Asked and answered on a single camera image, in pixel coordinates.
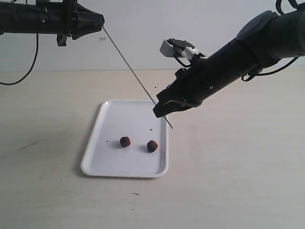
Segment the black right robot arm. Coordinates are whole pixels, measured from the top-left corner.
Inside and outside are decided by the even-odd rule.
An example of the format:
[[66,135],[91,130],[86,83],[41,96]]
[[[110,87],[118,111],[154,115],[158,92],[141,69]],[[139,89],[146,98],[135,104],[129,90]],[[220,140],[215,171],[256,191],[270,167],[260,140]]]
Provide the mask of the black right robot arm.
[[288,58],[305,54],[305,5],[290,1],[292,12],[284,13],[277,1],[276,11],[267,10],[249,21],[237,36],[210,56],[185,40],[164,40],[163,56],[183,64],[175,80],[157,94],[156,117],[198,107],[202,102],[237,79],[247,82],[263,75],[263,69]]

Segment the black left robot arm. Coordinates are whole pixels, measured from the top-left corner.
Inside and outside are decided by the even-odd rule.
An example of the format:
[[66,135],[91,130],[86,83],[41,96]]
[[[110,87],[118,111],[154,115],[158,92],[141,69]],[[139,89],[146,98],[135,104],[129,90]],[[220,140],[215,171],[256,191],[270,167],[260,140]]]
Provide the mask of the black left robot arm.
[[76,40],[100,32],[105,19],[76,0],[53,2],[37,0],[27,3],[0,2],[0,33],[55,34],[57,45],[66,46],[67,38]]

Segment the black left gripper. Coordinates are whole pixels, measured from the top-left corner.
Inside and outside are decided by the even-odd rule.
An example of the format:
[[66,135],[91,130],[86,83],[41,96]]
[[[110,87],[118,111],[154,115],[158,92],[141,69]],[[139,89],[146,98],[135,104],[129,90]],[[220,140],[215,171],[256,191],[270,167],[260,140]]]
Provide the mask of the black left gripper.
[[[66,46],[68,37],[77,40],[82,36],[102,30],[102,24],[104,24],[104,16],[102,14],[83,7],[76,0],[63,0],[59,6],[63,24],[63,30],[57,34],[56,38],[59,47]],[[77,27],[78,22],[91,23],[93,25]]]

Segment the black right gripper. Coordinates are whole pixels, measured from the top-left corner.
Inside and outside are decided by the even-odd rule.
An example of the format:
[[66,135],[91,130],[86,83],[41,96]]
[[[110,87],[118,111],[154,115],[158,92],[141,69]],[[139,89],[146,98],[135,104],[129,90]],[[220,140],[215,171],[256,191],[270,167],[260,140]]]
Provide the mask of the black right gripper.
[[211,63],[213,63],[212,58],[200,58],[190,68],[179,69],[175,73],[176,79],[156,95],[158,103],[153,108],[155,116],[160,118],[198,107],[202,99],[193,96],[200,91],[203,76]]

